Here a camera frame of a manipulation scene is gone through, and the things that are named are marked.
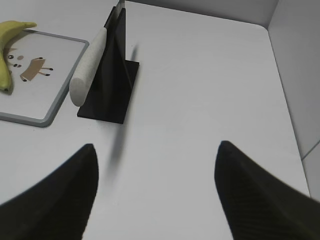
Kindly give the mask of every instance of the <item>black knife stand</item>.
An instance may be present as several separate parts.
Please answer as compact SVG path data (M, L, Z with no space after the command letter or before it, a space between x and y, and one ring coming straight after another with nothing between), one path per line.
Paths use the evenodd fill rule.
M138 62L126 60L126 9L123 8L114 24L107 28L104 53L77 116L123 124L138 68Z

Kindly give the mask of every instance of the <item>cutting board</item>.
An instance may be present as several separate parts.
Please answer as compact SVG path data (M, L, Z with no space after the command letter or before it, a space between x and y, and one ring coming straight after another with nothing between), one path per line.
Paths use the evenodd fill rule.
M5 46L13 81L0 92L0 120L46 127L54 120L69 81L89 43L85 40L26 30Z

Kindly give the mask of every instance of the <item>yellow banana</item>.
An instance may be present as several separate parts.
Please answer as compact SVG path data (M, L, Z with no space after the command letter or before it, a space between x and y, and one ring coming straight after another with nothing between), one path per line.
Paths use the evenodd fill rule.
M5 62L5 45L23 29L36 27L35 22L4 21L0 23L0 90L9 91L11 76Z

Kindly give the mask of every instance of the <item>printed animal illustration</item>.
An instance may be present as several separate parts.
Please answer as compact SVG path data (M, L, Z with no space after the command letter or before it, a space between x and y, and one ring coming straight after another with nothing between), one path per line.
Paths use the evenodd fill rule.
M35 78L37 74L43 76L50 76L48 73L40 72L42 69L53 71L51 67L43 67L45 64L45 59L43 57L38 57L30 61L29 67L20 75L22 81L26 82L27 80L31 81Z
M7 55L7 65L8 66L13 66L14 68L21 68L22 65L18 64L18 63L12 63L13 61L20 61L22 59L24 59L23 55L18 56L17 58L15 58L14 55L12 55L12 51L16 50L17 48L5 48L5 56ZM28 68L20 74L20 78L22 81L26 82L26 81L31 81L32 79L34 79L36 77L37 74L41 74L43 76L50 76L50 74L48 73L43 73L41 72L42 70L49 70L49 71L53 71L54 69L52 67L43 67L44 64L46 62L46 59L44 59L43 57L37 57L34 58L30 61L30 64L28 66Z

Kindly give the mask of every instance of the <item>white knife handle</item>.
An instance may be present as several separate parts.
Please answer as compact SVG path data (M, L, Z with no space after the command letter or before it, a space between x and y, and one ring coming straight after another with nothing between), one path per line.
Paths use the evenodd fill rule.
M81 107L95 78L104 53L107 29L101 28L80 59L69 84L70 97L74 105Z

